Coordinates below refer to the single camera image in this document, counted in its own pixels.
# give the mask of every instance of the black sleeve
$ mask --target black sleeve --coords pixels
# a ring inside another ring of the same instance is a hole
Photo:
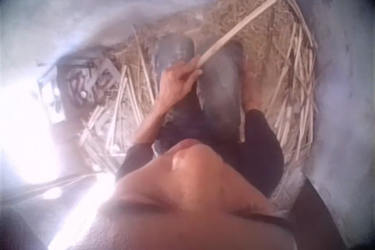
[[[253,109],[246,113],[245,142],[241,145],[240,173],[269,197],[281,180],[284,156],[261,111]]]
[[[129,148],[125,160],[116,174],[116,181],[143,167],[152,160],[154,152],[150,145],[139,143]]]

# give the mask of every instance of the eye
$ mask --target eye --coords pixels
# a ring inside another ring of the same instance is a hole
[[[146,196],[144,199],[113,200],[103,207],[103,211],[110,215],[166,213],[173,209],[175,206],[171,201],[155,196]]]
[[[120,213],[126,214],[145,214],[145,213],[165,213],[169,211],[169,207],[159,203],[143,203],[143,202],[121,202],[118,201],[114,209]]]

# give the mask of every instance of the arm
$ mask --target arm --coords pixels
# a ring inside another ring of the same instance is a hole
[[[160,92],[150,114],[142,121],[133,137],[133,143],[153,144],[163,124],[165,114],[192,89],[203,72],[196,69],[197,58],[190,63],[176,63],[164,70]]]

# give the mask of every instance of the person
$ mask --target person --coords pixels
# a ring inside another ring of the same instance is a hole
[[[241,77],[241,44],[229,42],[202,69],[194,56],[188,37],[159,41],[159,94],[114,194],[77,249],[295,249],[291,226],[268,199],[284,158],[251,81]]]

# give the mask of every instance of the gray wall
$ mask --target gray wall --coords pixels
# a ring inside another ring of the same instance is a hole
[[[348,246],[374,229],[374,5],[297,0],[318,41],[315,142],[307,174]]]
[[[1,84],[39,77],[64,55],[118,43],[132,23],[211,1],[1,0]]]

